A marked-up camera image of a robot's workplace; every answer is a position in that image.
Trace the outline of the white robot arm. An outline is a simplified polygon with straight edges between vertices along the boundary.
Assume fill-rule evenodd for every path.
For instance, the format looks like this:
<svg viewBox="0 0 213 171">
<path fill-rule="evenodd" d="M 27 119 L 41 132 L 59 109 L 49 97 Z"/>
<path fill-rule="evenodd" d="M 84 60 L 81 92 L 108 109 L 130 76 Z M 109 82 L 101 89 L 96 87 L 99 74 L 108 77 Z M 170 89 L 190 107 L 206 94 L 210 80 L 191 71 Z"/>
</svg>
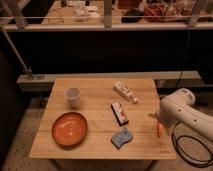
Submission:
<svg viewBox="0 0 213 171">
<path fill-rule="evenodd" d="M 213 116 L 194 109 L 195 100 L 192 91 L 180 88 L 162 98 L 152 116 L 165 127 L 180 122 L 213 142 Z"/>
</svg>

